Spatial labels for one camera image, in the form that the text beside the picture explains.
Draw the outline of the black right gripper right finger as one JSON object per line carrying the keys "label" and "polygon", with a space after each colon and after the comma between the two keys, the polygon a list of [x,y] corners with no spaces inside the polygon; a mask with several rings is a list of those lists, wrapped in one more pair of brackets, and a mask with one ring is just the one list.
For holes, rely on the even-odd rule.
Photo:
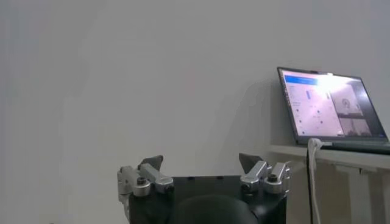
{"label": "black right gripper right finger", "polygon": [[245,194],[263,189],[269,194],[287,194],[290,189],[291,174],[287,163],[270,165],[260,156],[240,153],[239,161],[244,170],[239,182]]}

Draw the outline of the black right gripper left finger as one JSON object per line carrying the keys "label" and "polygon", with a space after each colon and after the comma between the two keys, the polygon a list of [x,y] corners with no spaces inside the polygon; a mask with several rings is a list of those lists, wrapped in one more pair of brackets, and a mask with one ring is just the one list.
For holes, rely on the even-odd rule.
{"label": "black right gripper left finger", "polygon": [[118,200],[122,203],[128,222],[131,222],[131,195],[144,198],[150,196],[152,191],[163,195],[173,193],[173,177],[160,172],[163,160],[163,155],[157,155],[143,159],[136,168],[121,166],[117,171]]}

